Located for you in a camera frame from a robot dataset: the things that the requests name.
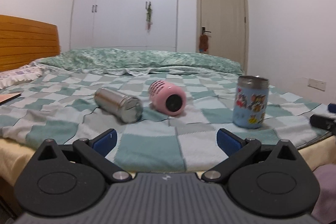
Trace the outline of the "blue cartoon sticker cup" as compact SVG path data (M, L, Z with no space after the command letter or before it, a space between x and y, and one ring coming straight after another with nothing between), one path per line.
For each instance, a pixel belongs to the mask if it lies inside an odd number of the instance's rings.
M269 80L258 76L239 76L236 85L233 123L242 128L257 129L265 118Z

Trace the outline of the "stainless steel cup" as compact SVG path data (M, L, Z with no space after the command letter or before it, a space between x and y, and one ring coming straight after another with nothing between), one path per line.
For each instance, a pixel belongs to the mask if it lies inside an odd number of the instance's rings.
M123 123L135 123L142 117L143 106L137 97L99 88L94 94L94 101L98 107L113 114Z

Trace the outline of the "pink cup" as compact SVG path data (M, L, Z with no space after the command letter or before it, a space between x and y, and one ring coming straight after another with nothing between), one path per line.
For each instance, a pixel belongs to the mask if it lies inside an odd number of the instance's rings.
M183 89L164 80L154 81L148 89L153 109L168 116L180 115L186 106L187 96Z

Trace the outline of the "green checkered bed sheet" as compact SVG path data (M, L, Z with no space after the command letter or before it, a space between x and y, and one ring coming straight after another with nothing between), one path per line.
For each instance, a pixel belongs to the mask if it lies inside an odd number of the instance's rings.
M297 148L329 136L327 131L309 123L311 115L327 112L325 105L276 87L269 90L260 128L236 126L232 114L237 79L235 74L218 72L115 76L50 71L30 83L4 90L19 93L19 97L1 106L1 137L35 149L48 138L68 144L78 138L94 138L113 128L118 142L108 159L122 169L195 172L226 158L217 146L217 131L221 128L243 139L256 138L263 144L288 139ZM170 117L152 108L147 91L156 80L169 81L186 93L187 104L181 115ZM101 110L93 98L99 88L139 98L143 104L141 119L123 124Z

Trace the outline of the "green floral duvet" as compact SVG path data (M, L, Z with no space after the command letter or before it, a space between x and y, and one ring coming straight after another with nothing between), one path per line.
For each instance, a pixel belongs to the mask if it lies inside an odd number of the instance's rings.
M37 59L55 69L96 75L141 76L155 73L192 75L204 73L244 74L240 64L223 57L202 53L170 51L130 51L117 48L70 50L54 57Z

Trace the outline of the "floral lace-trimmed pillow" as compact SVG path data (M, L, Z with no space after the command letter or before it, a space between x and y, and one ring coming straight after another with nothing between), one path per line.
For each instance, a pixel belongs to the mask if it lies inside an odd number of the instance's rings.
M24 65L20 68L1 72L0 88L8 88L13 85L28 83L36 80L43 74L43 68Z

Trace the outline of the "pink flat book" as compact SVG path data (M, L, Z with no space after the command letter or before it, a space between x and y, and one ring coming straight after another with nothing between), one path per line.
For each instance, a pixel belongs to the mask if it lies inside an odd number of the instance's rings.
M15 98L21 96L21 93L9 93L9 94L1 94L0 95L0 105L3 105L6 102L9 102Z

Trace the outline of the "orange wooden headboard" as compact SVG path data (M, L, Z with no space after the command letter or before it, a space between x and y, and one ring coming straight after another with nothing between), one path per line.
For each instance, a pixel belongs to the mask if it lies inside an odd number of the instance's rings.
M58 28L36 20L1 15L0 54L2 72L59 55Z

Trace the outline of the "beige wooden door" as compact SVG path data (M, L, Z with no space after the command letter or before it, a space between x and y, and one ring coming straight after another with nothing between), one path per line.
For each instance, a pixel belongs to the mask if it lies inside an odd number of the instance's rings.
M199 52L202 27L211 31L209 49ZM248 68L248 0L197 0L197 51L224 57Z

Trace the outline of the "green hanging wardrobe ornament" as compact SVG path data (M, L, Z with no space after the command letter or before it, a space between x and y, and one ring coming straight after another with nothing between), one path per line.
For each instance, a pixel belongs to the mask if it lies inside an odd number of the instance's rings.
M151 1L146 2L145 9L146 9L146 29L147 31L150 31L152 25L151 17L153 12L151 8Z

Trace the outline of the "white wardrobe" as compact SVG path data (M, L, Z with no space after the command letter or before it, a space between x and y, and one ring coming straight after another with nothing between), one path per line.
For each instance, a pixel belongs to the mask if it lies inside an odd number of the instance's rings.
M146 29L146 2L152 25ZM178 0L73 0L70 47L177 49Z

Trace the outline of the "white wall socket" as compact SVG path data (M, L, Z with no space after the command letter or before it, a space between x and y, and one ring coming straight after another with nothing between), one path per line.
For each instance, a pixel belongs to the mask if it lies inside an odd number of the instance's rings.
M308 87L314 88L320 91L325 91L326 90L326 82L320 81L320 80L315 80L315 79L308 79L307 83Z

